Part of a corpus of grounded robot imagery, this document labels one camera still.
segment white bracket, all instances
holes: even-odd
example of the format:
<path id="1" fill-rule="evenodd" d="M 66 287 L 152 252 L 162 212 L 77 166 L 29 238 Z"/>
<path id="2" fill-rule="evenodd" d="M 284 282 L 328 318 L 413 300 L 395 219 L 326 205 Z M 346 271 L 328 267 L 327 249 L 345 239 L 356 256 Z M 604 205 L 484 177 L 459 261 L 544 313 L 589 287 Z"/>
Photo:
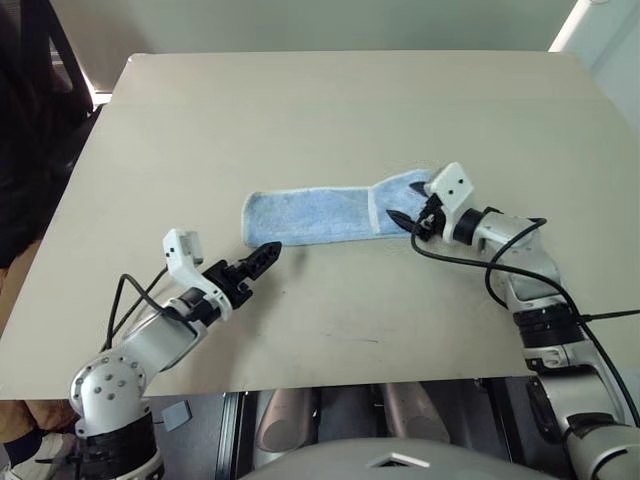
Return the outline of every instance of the white bracket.
<path id="1" fill-rule="evenodd" d="M 220 309 L 223 320 L 229 320 L 233 308 L 224 292 L 196 270 L 204 261 L 198 233 L 173 228 L 162 240 L 169 275 L 186 289 L 197 288 L 205 293 L 204 299 Z"/>
<path id="2" fill-rule="evenodd" d="M 438 195 L 442 202 L 441 208 L 446 218 L 442 238 L 447 243 L 453 243 L 453 230 L 460 217 L 474 207 L 471 179 L 462 166 L 454 162 L 438 171 L 425 185 L 425 190 L 429 195 Z"/>

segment black cable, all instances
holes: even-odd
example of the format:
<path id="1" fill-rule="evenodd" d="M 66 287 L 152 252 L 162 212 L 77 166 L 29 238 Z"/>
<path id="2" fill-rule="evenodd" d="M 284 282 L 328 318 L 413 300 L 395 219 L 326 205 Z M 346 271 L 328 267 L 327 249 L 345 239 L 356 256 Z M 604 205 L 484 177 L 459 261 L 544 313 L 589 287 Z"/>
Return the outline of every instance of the black cable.
<path id="1" fill-rule="evenodd" d="M 116 313 L 118 311 L 118 305 L 120 303 L 120 297 L 122 296 L 122 290 L 124 288 L 124 283 L 129 282 L 131 286 L 138 292 L 140 298 L 147 302 L 156 312 L 167 314 L 170 317 L 176 317 L 176 320 L 182 321 L 182 318 L 177 318 L 179 315 L 174 315 L 171 310 L 167 310 L 161 307 L 153 298 L 149 296 L 149 293 L 142 288 L 142 286 L 138 283 L 138 281 L 133 278 L 128 273 L 123 273 L 120 275 L 120 279 L 118 280 L 118 286 L 116 287 L 116 294 L 113 297 L 113 303 L 111 305 L 111 313 L 109 314 L 109 323 L 107 324 L 107 339 L 105 341 L 104 350 L 108 350 L 113 345 L 113 336 L 114 336 L 114 324 Z"/>
<path id="2" fill-rule="evenodd" d="M 550 285 L 551 287 L 555 288 L 560 295 L 562 295 L 562 297 L 567 302 L 567 305 L 569 306 L 570 310 L 573 312 L 573 314 L 577 318 L 578 324 L 580 325 L 580 327 L 582 328 L 584 333 L 587 335 L 589 340 L 591 340 L 593 342 L 593 345 L 595 346 L 596 350 L 598 351 L 598 353 L 602 357 L 602 360 L 604 361 L 605 365 L 607 366 L 607 368 L 611 372 L 611 375 L 613 376 L 614 380 L 616 381 L 616 383 L 618 385 L 618 388 L 620 388 L 620 391 L 622 392 L 622 396 L 624 397 L 625 402 L 627 403 L 627 407 L 629 408 L 629 412 L 631 412 L 631 417 L 633 418 L 634 424 L 636 425 L 636 427 L 640 428 L 640 414 L 638 414 L 638 410 L 637 410 L 637 408 L 636 408 L 636 406 L 635 406 L 635 404 L 633 402 L 633 399 L 631 398 L 631 394 L 629 393 L 629 390 L 627 389 L 627 386 L 625 385 L 624 381 L 622 380 L 622 377 L 620 376 L 620 372 L 618 372 L 618 369 L 614 365 L 613 361 L 611 360 L 611 358 L 607 354 L 606 350 L 604 349 L 604 347 L 602 346 L 602 344 L 600 343 L 598 338 L 595 336 L 595 334 L 591 331 L 591 329 L 585 323 L 584 319 L 580 315 L 580 310 L 578 309 L 578 306 L 574 302 L 574 300 L 571 297 L 571 295 L 569 295 L 569 292 L 567 292 L 562 287 L 562 285 L 558 284 L 557 282 L 551 280 L 550 278 L 545 277 L 544 275 L 539 275 L 539 274 L 537 274 L 535 272 L 530 272 L 528 270 L 524 270 L 524 269 L 521 269 L 521 268 L 512 267 L 510 265 L 501 265 L 501 264 L 497 264 L 497 263 L 483 262 L 483 261 L 479 261 L 479 260 L 472 260 L 470 258 L 450 257 L 450 256 L 447 256 L 447 255 L 440 255 L 440 254 L 437 254 L 437 253 L 428 252 L 427 250 L 423 250 L 417 244 L 416 233 L 417 233 L 417 230 L 418 230 L 418 227 L 420 226 L 420 224 L 425 220 L 425 218 L 429 214 L 430 214 L 430 212 L 426 212 L 426 213 L 424 211 L 421 212 L 420 216 L 418 217 L 418 220 L 413 225 L 413 229 L 411 230 L 411 247 L 418 254 L 420 254 L 420 255 L 422 255 L 424 257 L 431 258 L 433 260 L 439 260 L 439 261 L 442 261 L 442 262 L 456 263 L 456 264 L 459 264 L 459 265 L 467 265 L 467 266 L 470 266 L 470 267 L 478 267 L 478 268 L 491 268 L 493 270 L 501 270 L 503 272 L 510 272 L 510 273 L 515 273 L 517 275 L 522 275 L 524 277 L 533 278 L 535 280 L 539 280 L 539 281 L 541 281 L 543 283 L 546 283 L 547 285 Z"/>
<path id="3" fill-rule="evenodd" d="M 583 315 L 582 319 L 585 322 L 590 322 L 591 320 L 604 320 L 607 318 L 629 317 L 631 315 L 640 315 L 640 310 L 621 310 L 619 312 L 597 313 L 595 315 Z"/>
<path id="4" fill-rule="evenodd" d="M 167 273 L 167 271 L 168 271 L 167 267 L 164 267 L 162 270 L 160 270 L 160 272 L 155 276 L 155 278 L 151 281 L 151 283 L 145 289 L 145 292 L 147 294 L 151 293 L 151 290 L 155 288 L 155 286 L 158 284 L 158 282 L 164 276 L 164 274 Z M 138 299 L 133 303 L 133 305 L 131 305 L 129 310 L 127 310 L 126 313 L 122 316 L 122 318 L 120 319 L 118 324 L 113 328 L 113 331 L 110 334 L 112 341 L 113 341 L 113 337 L 115 337 L 118 334 L 120 329 L 124 326 L 124 324 L 127 322 L 129 317 L 133 314 L 136 308 L 138 308 L 138 305 L 140 305 L 143 300 L 144 298 L 138 297 Z M 104 344 L 102 345 L 102 349 L 100 350 L 101 352 L 104 352 L 107 349 L 107 340 L 105 340 Z"/>
<path id="5" fill-rule="evenodd" d="M 527 236 L 529 233 L 533 232 L 534 230 L 537 230 L 538 228 L 540 228 L 541 226 L 547 223 L 546 218 L 531 218 L 530 220 L 533 223 L 527 228 L 525 228 L 524 230 L 522 230 L 520 233 L 518 233 L 516 236 L 514 236 L 507 243 L 505 243 L 502 246 L 502 248 L 496 252 L 493 258 L 489 260 L 489 263 L 497 263 L 498 259 L 513 245 L 515 245 L 517 241 L 519 241 L 520 239 Z M 491 273 L 493 272 L 493 270 L 494 269 L 492 267 L 489 267 L 484 272 L 484 286 L 487 289 L 487 293 L 489 293 L 491 298 L 493 298 L 496 301 L 496 303 L 502 305 L 504 308 L 507 308 L 507 303 L 504 300 L 502 300 L 500 297 L 498 297 L 496 292 L 493 290 L 493 286 L 491 285 Z"/>

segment shoe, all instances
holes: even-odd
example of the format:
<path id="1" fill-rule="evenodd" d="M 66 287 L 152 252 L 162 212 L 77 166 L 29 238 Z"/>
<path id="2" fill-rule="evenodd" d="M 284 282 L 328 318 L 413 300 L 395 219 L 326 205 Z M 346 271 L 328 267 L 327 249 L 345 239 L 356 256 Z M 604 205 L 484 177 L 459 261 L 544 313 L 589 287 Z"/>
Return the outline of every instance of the shoe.
<path id="1" fill-rule="evenodd" d="M 73 450 L 76 437 L 68 433 L 48 433 L 33 457 L 13 468 L 0 470 L 0 480 L 50 480 L 60 468 L 57 463 L 36 463 L 36 459 L 66 457 Z"/>

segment towel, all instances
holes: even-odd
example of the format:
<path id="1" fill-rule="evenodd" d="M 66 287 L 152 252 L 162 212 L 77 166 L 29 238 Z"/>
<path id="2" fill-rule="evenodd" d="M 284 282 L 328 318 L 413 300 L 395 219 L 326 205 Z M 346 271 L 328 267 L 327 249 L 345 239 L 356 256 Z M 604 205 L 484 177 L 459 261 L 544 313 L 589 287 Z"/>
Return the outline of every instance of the towel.
<path id="1" fill-rule="evenodd" d="M 417 217 L 426 198 L 409 185 L 426 182 L 429 176 L 426 170 L 411 170 L 372 187 L 253 193 L 242 213 L 243 241 L 257 247 L 274 241 L 310 245 L 408 236 L 386 211 Z"/>

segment beige tabletop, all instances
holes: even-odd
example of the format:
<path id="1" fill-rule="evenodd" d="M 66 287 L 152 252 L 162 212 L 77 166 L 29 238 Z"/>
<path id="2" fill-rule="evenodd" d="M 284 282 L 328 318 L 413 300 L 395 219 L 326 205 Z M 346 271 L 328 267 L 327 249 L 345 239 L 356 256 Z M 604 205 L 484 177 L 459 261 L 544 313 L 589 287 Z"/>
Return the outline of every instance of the beige tabletop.
<path id="1" fill-rule="evenodd" d="M 150 281 L 170 228 L 200 233 L 205 265 L 235 260 L 253 191 L 371 185 L 453 161 L 479 208 L 549 219 L 543 242 L 585 312 L 637 306 L 636 142 L 572 57 L 133 56 L 2 336 L 0 398 L 66 396 L 103 341 L 118 275 Z M 159 299 L 179 292 L 163 287 Z M 285 248 L 254 290 L 149 392 L 527 374 L 482 272 L 423 259 L 407 239 Z M 636 319 L 593 328 L 619 366 L 640 365 Z"/>

